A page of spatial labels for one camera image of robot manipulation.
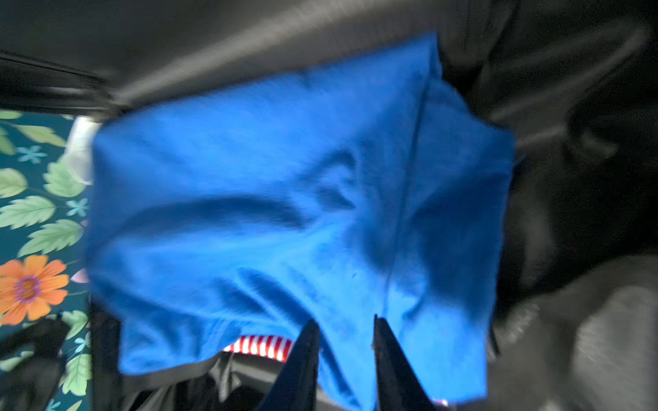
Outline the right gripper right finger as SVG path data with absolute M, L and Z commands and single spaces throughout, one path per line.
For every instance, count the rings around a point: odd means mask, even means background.
M 435 410 L 389 323 L 378 316 L 374 321 L 373 351 L 379 411 Z

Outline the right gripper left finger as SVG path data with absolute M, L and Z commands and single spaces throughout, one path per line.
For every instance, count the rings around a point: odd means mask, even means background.
M 259 411 L 313 411 L 316 409 L 320 327 L 309 320 L 292 345 L 284 367 Z

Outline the red white striped shirt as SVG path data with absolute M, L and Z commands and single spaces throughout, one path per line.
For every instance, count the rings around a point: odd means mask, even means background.
M 248 354 L 285 363 L 294 342 L 277 336 L 242 336 L 224 348 L 224 352 Z

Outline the blue suitcase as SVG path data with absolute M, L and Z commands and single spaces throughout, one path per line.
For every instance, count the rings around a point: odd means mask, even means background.
M 656 409 L 654 1 L 4 1 L 1 105 L 113 118 L 429 30 L 520 154 L 474 409 Z

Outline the blue t-shirt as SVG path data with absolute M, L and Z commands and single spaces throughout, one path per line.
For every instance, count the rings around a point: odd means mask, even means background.
M 320 386 L 371 410 L 380 316 L 430 397 L 484 397 L 514 159 L 443 81 L 432 34 L 107 123 L 86 266 L 122 323 L 120 371 L 315 320 Z

